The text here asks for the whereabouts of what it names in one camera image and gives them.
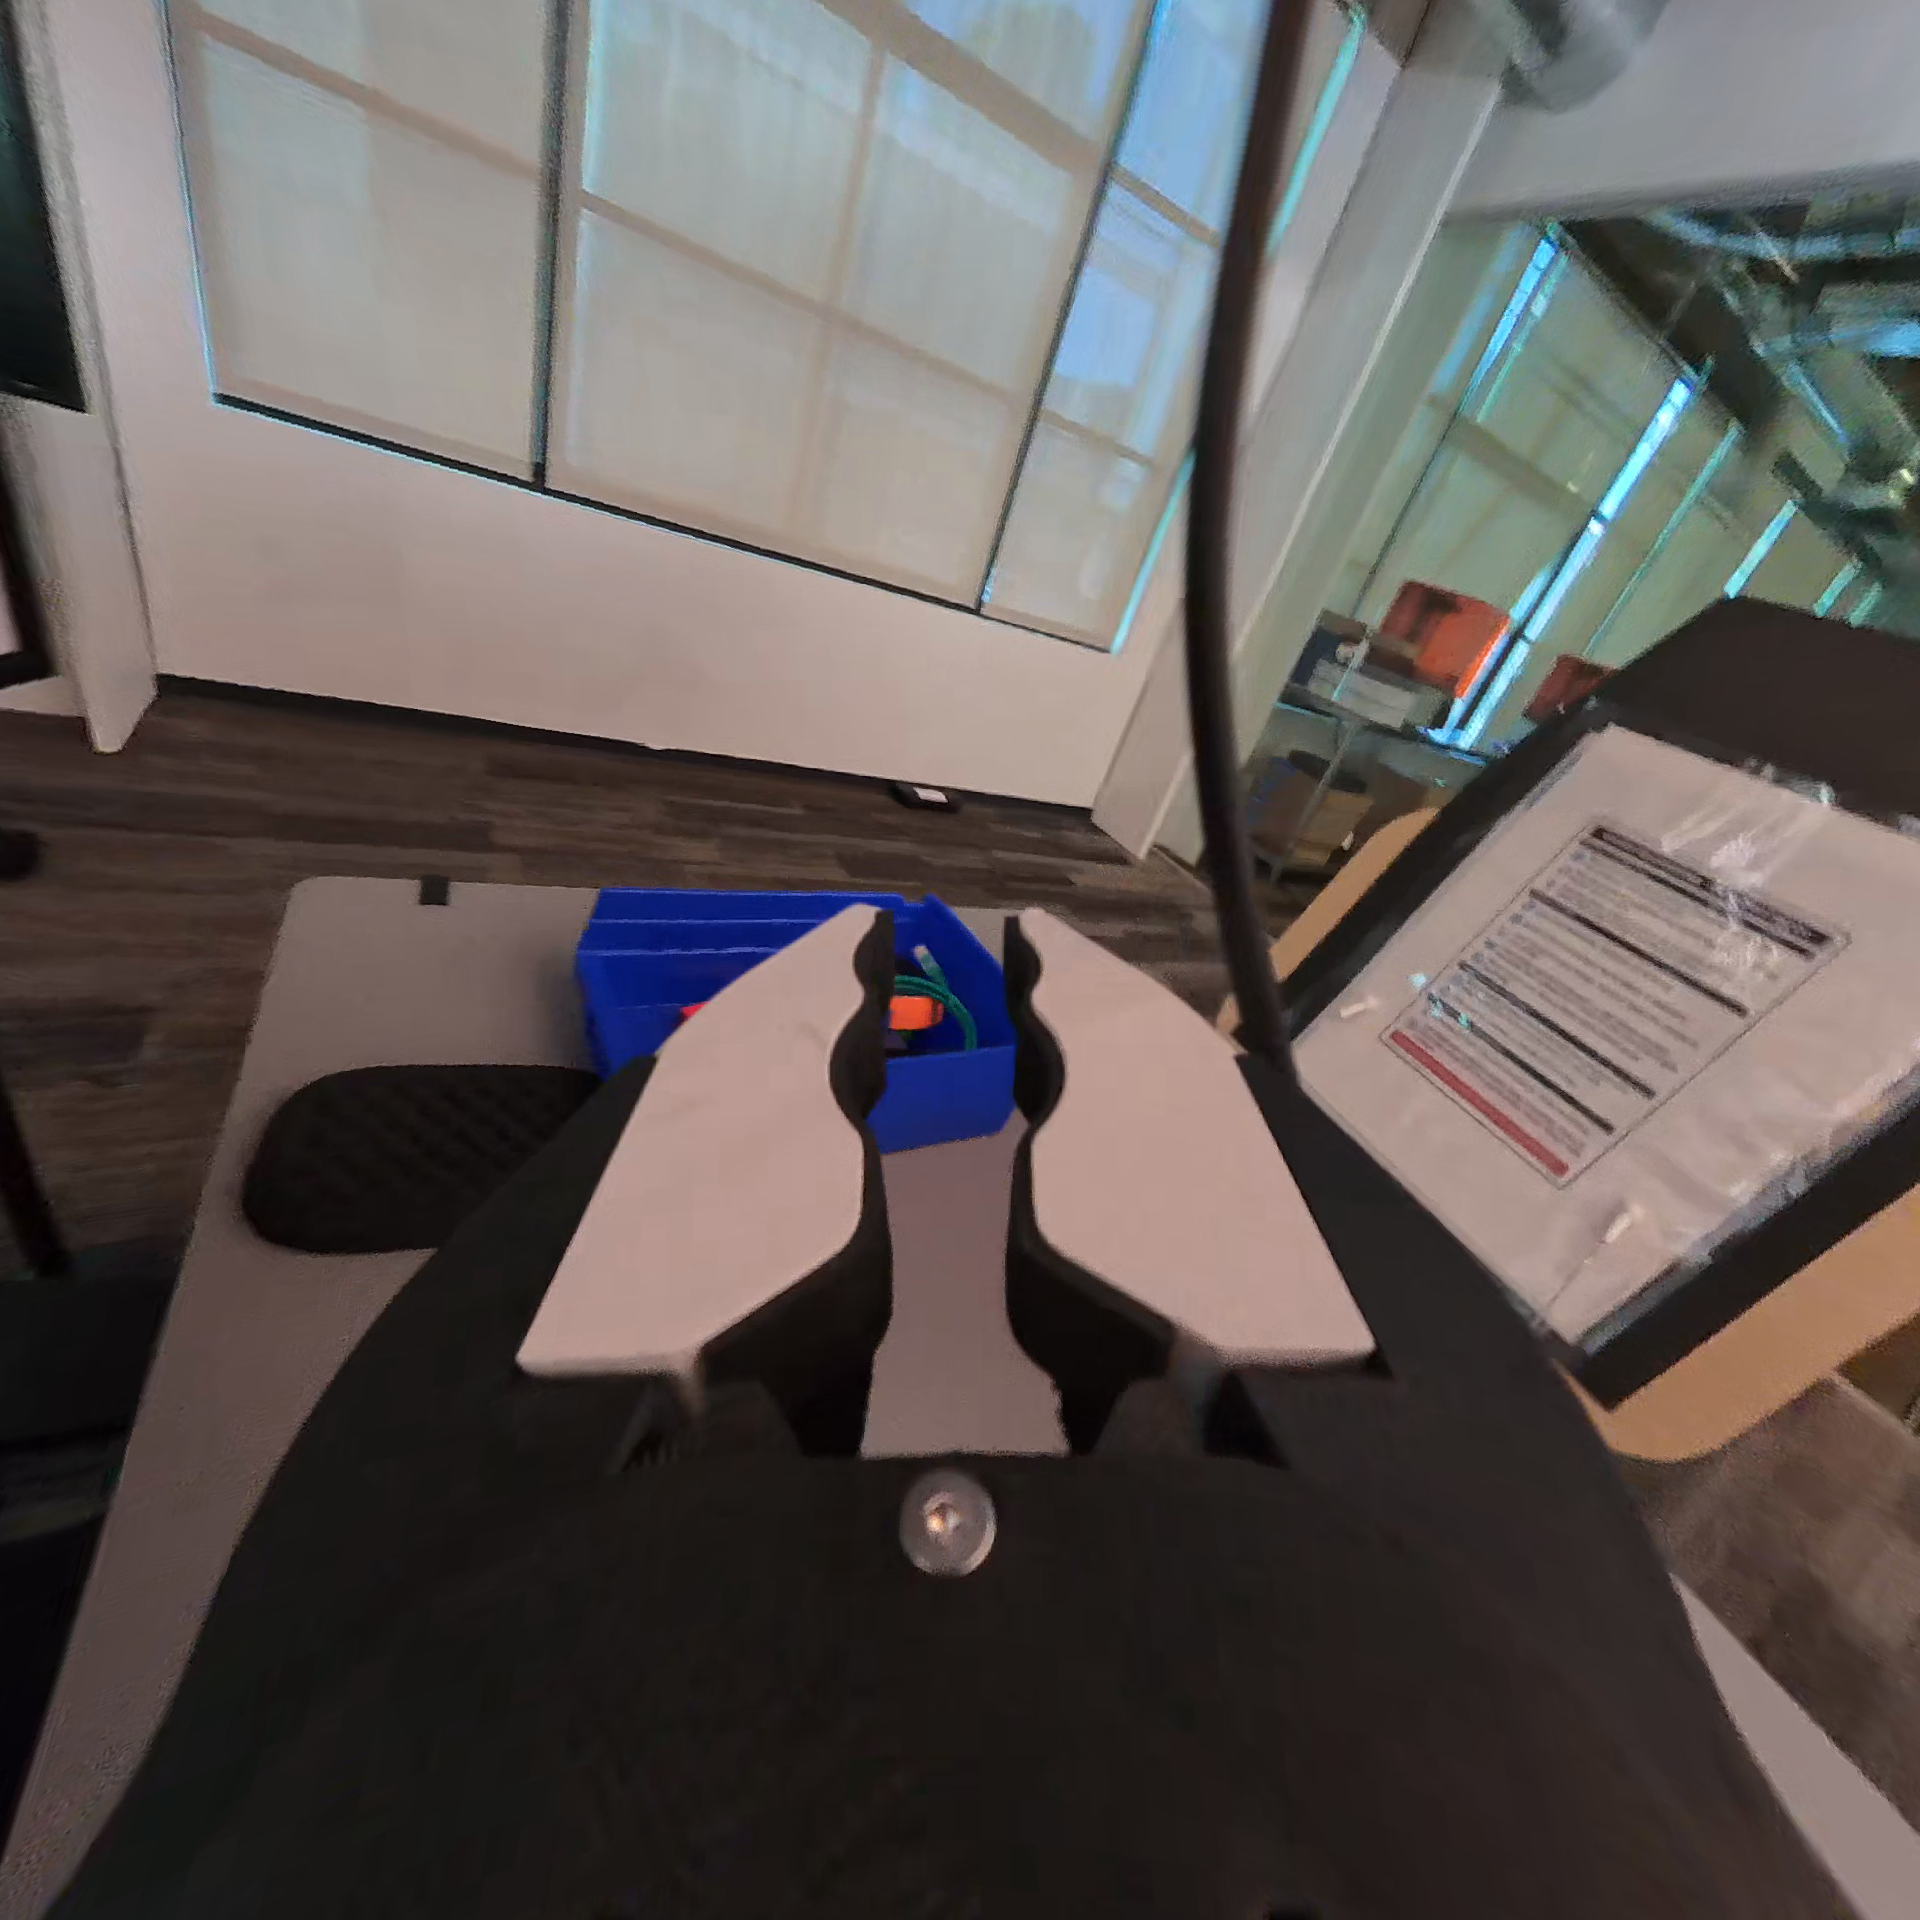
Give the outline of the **black curved band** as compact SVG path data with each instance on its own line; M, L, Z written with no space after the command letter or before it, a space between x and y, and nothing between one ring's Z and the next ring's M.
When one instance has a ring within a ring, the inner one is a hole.
M1187 765L1203 829L1203 876L1235 997L1237 1042L1281 1080L1292 1080L1289 1030L1262 925L1253 844L1237 788L1231 542L1241 404L1257 329L1262 259L1276 182L1281 179L1285 131L1304 35L1304 3L1266 6L1241 163L1212 284L1192 433L1182 561Z

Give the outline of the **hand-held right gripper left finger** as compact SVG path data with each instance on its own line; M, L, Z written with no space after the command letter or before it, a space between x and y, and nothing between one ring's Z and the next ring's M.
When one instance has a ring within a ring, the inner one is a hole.
M849 903L659 1052L527 1323L530 1377L763 1374L874 1358L893 1246L871 1109L893 914Z

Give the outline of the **ribbed blue plastic bin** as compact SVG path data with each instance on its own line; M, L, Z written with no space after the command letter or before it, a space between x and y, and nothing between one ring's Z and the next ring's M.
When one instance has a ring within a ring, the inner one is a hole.
M852 903L893 918L898 976L930 976L946 994L943 1023L884 1039L877 1148L998 1132L1014 1109L1017 1058L998 944L938 898L609 884L574 953L590 1068L609 1078L656 1058L730 979Z

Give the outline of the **orange box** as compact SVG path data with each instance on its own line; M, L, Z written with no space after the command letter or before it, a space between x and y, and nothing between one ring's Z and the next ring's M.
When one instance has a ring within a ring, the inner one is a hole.
M1455 701L1474 691L1509 631L1505 609L1406 579L1374 625L1374 653L1396 676Z

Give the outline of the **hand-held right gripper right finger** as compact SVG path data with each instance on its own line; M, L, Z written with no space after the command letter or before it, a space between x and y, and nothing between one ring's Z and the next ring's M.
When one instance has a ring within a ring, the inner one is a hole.
M1039 1250L1230 1367L1371 1358L1235 1042L1046 908L1005 925L1005 983Z

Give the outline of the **instruction sheet sign stand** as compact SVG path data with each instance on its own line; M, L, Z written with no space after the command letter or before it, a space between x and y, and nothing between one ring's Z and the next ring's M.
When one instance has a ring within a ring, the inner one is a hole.
M1617 1453L1712 1453L1917 1320L1913 616L1712 603L1270 953L1313 1099Z

